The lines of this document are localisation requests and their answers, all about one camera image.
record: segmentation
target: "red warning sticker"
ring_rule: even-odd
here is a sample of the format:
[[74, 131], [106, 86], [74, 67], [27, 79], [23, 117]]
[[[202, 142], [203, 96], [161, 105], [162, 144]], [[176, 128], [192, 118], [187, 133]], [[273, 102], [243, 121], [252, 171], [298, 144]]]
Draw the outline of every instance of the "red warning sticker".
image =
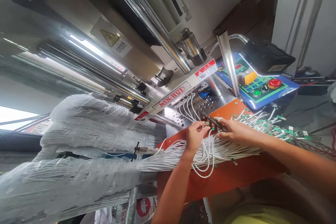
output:
[[199, 79], [199, 81], [203, 81], [208, 78], [210, 75], [215, 73], [218, 70], [217, 64], [215, 60], [211, 60], [208, 64], [198, 70], [195, 75]]

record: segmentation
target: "orange work table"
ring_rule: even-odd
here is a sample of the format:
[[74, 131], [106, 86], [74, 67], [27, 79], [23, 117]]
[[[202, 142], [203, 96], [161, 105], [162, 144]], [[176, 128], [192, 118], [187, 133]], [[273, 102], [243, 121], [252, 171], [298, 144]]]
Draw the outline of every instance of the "orange work table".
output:
[[[246, 107], [242, 102], [235, 99], [212, 112], [210, 116], [212, 118], [219, 116], [230, 120], [233, 114], [240, 114], [245, 108]], [[184, 129], [168, 138], [164, 142], [162, 148], [168, 148], [177, 140], [185, 140], [186, 132], [187, 129]], [[237, 159], [236, 162], [238, 165], [235, 165], [231, 161], [217, 164], [217, 168], [214, 169], [212, 175], [206, 179], [199, 177], [194, 170], [191, 170], [185, 202], [196, 201], [237, 187], [244, 187], [253, 182], [270, 178], [286, 171], [284, 165], [267, 153]], [[164, 171], [159, 172], [157, 175], [157, 195], [159, 198], [162, 195], [171, 173], [171, 171]]]

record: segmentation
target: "black cable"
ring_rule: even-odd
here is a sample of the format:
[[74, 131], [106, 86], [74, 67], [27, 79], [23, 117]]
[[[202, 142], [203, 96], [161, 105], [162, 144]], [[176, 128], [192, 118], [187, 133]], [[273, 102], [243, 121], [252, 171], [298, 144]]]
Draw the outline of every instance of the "black cable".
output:
[[39, 118], [39, 119], [37, 119], [37, 120], [35, 120], [35, 121], [31, 122], [31, 123], [28, 123], [28, 124], [26, 124], [26, 125], [23, 125], [23, 126], [20, 127], [20, 128], [17, 128], [17, 129], [15, 129], [15, 130], [12, 130], [12, 131], [9, 132], [8, 134], [4, 134], [4, 135], [0, 136], [0, 139], [5, 138], [5, 137], [9, 137], [9, 136], [14, 135], [14, 134], [16, 134], [16, 133], [19, 133], [19, 132], [21, 132], [21, 131], [24, 131], [24, 130], [30, 128], [31, 126], [35, 126], [36, 124], [39, 124], [39, 123], [44, 122], [44, 121], [46, 121], [46, 120], [49, 119], [49, 117], [44, 117], [44, 118], [45, 118], [45, 119], [43, 119], [43, 120], [42, 120], [42, 118]]
[[335, 126], [335, 125], [336, 125], [336, 122], [333, 122], [333, 123], [331, 123], [331, 124], [329, 124], [329, 125], [327, 125], [327, 126], [324, 126], [324, 127], [322, 127], [322, 128], [319, 128], [318, 130], [309, 132], [308, 135], [314, 134], [314, 133], [319, 132], [319, 131], [322, 131], [322, 130], [324, 130], [324, 129], [328, 129], [328, 128], [330, 128], [330, 127], [332, 127], [332, 126]]
[[44, 118], [46, 116], [49, 116], [50, 113], [48, 114], [44, 114], [44, 115], [36, 115], [34, 117], [28, 117], [28, 118], [24, 118], [24, 119], [20, 119], [20, 120], [14, 120], [14, 121], [7, 121], [7, 122], [0, 122], [0, 125], [6, 125], [6, 124], [13, 124], [13, 123], [21, 123], [21, 122], [24, 122], [24, 121], [30, 121], [30, 120], [36, 120], [36, 119], [41, 119], [41, 118]]
[[[334, 102], [331, 102], [332, 103], [332, 107], [333, 107], [333, 109], [335, 110], [335, 112], [336, 112], [336, 104], [334, 103]], [[331, 124], [329, 124], [329, 125], [327, 125], [327, 126], [324, 126], [324, 127], [322, 127], [322, 128], [319, 128], [319, 129], [317, 129], [317, 130], [314, 130], [314, 131], [312, 131], [312, 132], [310, 132], [310, 133], [308, 133], [308, 134], [314, 134], [314, 133], [316, 133], [316, 132], [319, 132], [319, 131], [322, 131], [322, 130], [324, 130], [324, 129], [328, 129], [328, 128], [330, 128], [330, 127], [332, 127], [332, 126], [335, 126], [336, 125], [336, 122], [333, 122], [333, 123], [331, 123]]]
[[317, 107], [320, 107], [320, 106], [322, 106], [323, 104], [326, 104], [326, 103], [328, 103], [328, 102], [329, 102], [329, 101], [322, 102], [322, 103], [320, 103], [319, 105], [316, 105], [316, 106], [314, 106], [314, 107], [311, 107], [311, 108], [306, 108], [306, 109], [295, 110], [295, 111], [293, 111], [293, 112], [289, 113], [288, 115], [285, 115], [284, 117], [285, 117], [285, 118], [287, 118], [287, 117], [289, 117], [290, 115], [292, 115], [292, 114], [294, 114], [294, 113], [296, 113], [296, 112], [299, 112], [299, 111], [302, 111], [302, 112], [304, 112], [304, 111], [308, 111], [308, 110], [315, 109], [315, 108], [317, 108]]

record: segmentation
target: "person's hand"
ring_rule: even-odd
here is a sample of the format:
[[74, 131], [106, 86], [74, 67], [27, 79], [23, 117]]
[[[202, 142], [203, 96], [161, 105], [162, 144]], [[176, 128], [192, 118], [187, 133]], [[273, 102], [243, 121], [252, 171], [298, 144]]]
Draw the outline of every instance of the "person's hand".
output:
[[227, 127], [229, 132], [221, 132], [217, 137], [230, 140], [239, 145], [260, 147], [265, 134], [235, 120], [221, 118], [219, 122]]
[[205, 126], [203, 121], [194, 122], [187, 129], [187, 144], [185, 146], [186, 151], [189, 151], [191, 154], [195, 155], [201, 146], [203, 136], [210, 129], [209, 126]]

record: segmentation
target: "bundled white cables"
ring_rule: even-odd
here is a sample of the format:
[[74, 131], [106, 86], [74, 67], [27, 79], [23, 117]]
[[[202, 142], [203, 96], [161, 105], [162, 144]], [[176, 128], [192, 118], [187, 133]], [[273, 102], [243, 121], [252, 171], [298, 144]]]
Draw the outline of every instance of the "bundled white cables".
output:
[[97, 99], [94, 94], [76, 94], [65, 98], [51, 112], [53, 122], [69, 117], [86, 117], [100, 122], [133, 128], [135, 114], [117, 104]]
[[[231, 119], [238, 120], [257, 131], [267, 133], [276, 138], [280, 138], [283, 141], [309, 139], [309, 136], [305, 131], [293, 132], [293, 127], [284, 129], [273, 125], [274, 123], [286, 120], [279, 115], [272, 118], [276, 109], [277, 108], [275, 107], [271, 113], [271, 116], [269, 116], [269, 114], [263, 111], [259, 111], [254, 115], [245, 114], [248, 111], [246, 108], [240, 113], [240, 115], [232, 115]], [[238, 163], [236, 162], [236, 159], [258, 155], [260, 153], [259, 148], [241, 146], [229, 140], [219, 139], [216, 137], [216, 134], [211, 135], [212, 133], [214, 133], [214, 128], [210, 129], [208, 136], [203, 139], [202, 145], [197, 151], [192, 163], [192, 169], [202, 178], [207, 178], [212, 174], [216, 163], [231, 160], [237, 165]], [[141, 165], [141, 171], [153, 172], [174, 169], [180, 160], [185, 147], [185, 140], [176, 141], [163, 152], [158, 151], [153, 156], [144, 159]]]
[[59, 119], [41, 138], [41, 146], [70, 145], [95, 147], [104, 152], [133, 152], [134, 147], [148, 146], [149, 135], [86, 117]]
[[[76, 217], [78, 215], [93, 212], [93, 211], [96, 211], [96, 210], [99, 210], [105, 207], [127, 203], [130, 198], [130, 192], [131, 190], [117, 192], [111, 195], [101, 197], [90, 204], [75, 206], [67, 210], [64, 210], [62, 212], [58, 212], [58, 213], [46, 215], [44, 212], [40, 212], [39, 214], [31, 217], [30, 219], [24, 220], [24, 221], [15, 219], [15, 223], [24, 223], [24, 224], [56, 223], [59, 221], [63, 221], [66, 219]], [[152, 196], [155, 196], [156, 194], [157, 194], [156, 187], [150, 184], [139, 185], [138, 199], [152, 197]]]
[[92, 205], [138, 184], [140, 161], [65, 159], [23, 163], [0, 176], [0, 223]]

